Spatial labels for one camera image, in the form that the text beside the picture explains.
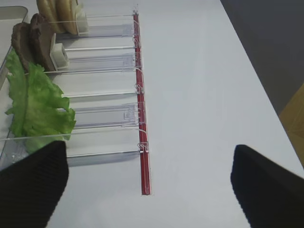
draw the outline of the white countertop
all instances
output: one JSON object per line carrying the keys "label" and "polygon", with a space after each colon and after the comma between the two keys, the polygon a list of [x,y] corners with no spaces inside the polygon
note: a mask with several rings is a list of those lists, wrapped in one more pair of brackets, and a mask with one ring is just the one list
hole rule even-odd
{"label": "white countertop", "polygon": [[[34,1],[12,0],[0,5]],[[219,0],[139,5],[152,195],[139,158],[73,167],[50,228],[246,228],[230,173],[247,144],[303,168]]]}

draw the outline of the white table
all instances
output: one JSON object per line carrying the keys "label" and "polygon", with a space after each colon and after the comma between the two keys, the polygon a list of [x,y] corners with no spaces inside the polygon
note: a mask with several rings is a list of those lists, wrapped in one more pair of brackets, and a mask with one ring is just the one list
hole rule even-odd
{"label": "white table", "polygon": [[[14,0],[30,15],[35,1]],[[219,0],[139,6],[152,195],[139,159],[74,167],[50,228],[246,228],[230,184],[247,144],[303,168]]]}

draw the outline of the red strip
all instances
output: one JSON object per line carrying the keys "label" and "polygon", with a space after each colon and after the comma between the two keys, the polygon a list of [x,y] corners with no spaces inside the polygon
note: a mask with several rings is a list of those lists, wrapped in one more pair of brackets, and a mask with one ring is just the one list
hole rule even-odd
{"label": "red strip", "polygon": [[[140,30],[139,30],[139,20],[138,20],[138,14],[135,13],[133,16],[134,19],[134,42],[135,42],[135,63],[137,66],[136,69],[136,83],[140,88],[143,87],[143,74],[142,74],[142,61],[141,61],[141,46],[140,46]],[[139,139],[141,145],[142,153],[141,153],[141,171],[142,171],[142,194],[143,195],[150,195],[151,194],[151,186],[150,186],[150,170],[149,170],[149,152],[147,150],[147,126],[145,122],[145,104],[144,104],[144,94],[140,90],[140,92],[137,95],[138,100],[138,109],[139,109],[139,122],[142,123],[139,125],[139,129],[142,131],[139,131]]]}

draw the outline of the wooden surface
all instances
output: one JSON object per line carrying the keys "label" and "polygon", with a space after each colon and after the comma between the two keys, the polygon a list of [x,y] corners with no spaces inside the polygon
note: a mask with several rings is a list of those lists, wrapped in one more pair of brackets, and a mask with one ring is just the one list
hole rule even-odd
{"label": "wooden surface", "polygon": [[302,165],[304,165],[304,84],[295,93],[279,117]]}

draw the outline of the green lettuce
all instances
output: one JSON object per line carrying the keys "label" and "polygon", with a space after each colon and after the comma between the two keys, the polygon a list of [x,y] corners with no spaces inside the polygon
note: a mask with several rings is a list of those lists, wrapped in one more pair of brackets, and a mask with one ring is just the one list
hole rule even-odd
{"label": "green lettuce", "polygon": [[[25,75],[14,50],[7,57],[9,70],[9,97],[12,107],[6,112],[13,114],[10,130],[15,137],[70,134],[75,126],[75,111],[69,108],[69,98],[62,97],[62,90],[52,83],[44,68],[29,64]],[[69,140],[69,136],[36,137],[26,140],[29,153],[35,152],[54,140]]]}

